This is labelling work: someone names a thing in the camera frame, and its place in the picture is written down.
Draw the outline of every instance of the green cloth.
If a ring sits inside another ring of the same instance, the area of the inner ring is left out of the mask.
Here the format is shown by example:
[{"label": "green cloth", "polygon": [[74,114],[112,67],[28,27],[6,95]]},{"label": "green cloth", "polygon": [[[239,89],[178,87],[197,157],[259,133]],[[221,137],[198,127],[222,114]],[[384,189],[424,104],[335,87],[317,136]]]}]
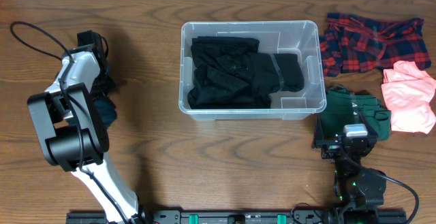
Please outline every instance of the green cloth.
[{"label": "green cloth", "polygon": [[[356,123],[352,108],[352,94],[347,89],[330,88],[327,92],[327,108],[321,113],[324,136],[343,133],[343,127]],[[372,95],[354,95],[358,111],[379,135],[387,140],[390,135],[390,111],[380,107],[381,101]]]}]

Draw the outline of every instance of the wooden surface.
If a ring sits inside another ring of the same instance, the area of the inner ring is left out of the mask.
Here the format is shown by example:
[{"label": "wooden surface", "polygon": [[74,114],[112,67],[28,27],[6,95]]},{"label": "wooden surface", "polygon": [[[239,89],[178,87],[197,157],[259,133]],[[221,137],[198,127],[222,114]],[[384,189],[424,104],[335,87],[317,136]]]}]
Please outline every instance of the wooden surface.
[{"label": "wooden surface", "polygon": [[[314,117],[303,121],[196,123],[177,104],[181,27],[187,21],[313,20],[327,12],[405,20],[423,17],[424,39],[436,60],[436,0],[3,0],[0,5],[0,223],[64,223],[74,210],[100,210],[87,188],[45,161],[26,100],[60,70],[57,60],[19,44],[14,20],[32,22],[68,48],[76,33],[106,36],[118,119],[109,128],[110,154],[125,182],[151,208],[290,209],[298,202],[328,206],[334,168],[312,150]],[[19,36],[49,52],[61,49],[40,33]],[[428,69],[436,77],[436,67]],[[340,75],[340,82],[382,98],[382,73]],[[436,129],[392,133],[362,163],[413,187],[421,199],[414,223],[436,223]],[[385,207],[414,206],[388,183]]]}]

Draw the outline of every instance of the red and navy plaid fabric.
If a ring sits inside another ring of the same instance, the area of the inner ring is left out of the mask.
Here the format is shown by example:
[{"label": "red and navy plaid fabric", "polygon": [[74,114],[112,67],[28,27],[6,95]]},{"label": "red and navy plaid fabric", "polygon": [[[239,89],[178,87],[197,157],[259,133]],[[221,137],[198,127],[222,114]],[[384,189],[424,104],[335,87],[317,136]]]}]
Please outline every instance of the red and navy plaid fabric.
[{"label": "red and navy plaid fabric", "polygon": [[415,61],[421,70],[431,65],[422,39],[423,19],[388,22],[329,13],[327,23],[329,29],[320,37],[324,75],[392,68],[397,61]]}]

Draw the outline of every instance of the pink cloth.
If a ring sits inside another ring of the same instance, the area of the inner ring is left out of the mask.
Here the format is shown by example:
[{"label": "pink cloth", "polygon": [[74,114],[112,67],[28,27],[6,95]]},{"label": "pink cloth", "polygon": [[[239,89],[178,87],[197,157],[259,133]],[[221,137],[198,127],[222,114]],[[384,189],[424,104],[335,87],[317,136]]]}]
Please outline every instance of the pink cloth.
[{"label": "pink cloth", "polygon": [[430,132],[436,123],[429,105],[436,80],[420,71],[413,61],[397,61],[394,69],[384,70],[381,87],[386,107],[392,111],[393,131]]}]

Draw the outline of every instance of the clear storage box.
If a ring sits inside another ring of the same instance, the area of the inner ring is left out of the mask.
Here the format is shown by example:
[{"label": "clear storage box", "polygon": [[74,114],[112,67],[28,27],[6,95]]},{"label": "clear storage box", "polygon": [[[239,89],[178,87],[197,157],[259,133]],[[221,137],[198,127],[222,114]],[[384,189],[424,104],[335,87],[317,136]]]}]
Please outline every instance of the clear storage box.
[{"label": "clear storage box", "polygon": [[[187,101],[193,88],[195,65],[192,38],[199,36],[252,37],[260,41],[262,53],[294,53],[305,77],[305,87],[296,93],[270,94],[270,109],[194,110]],[[197,121],[215,119],[282,118],[298,120],[326,108],[326,92],[317,25],[310,20],[280,22],[187,22],[182,27],[180,90],[178,106]]]}]

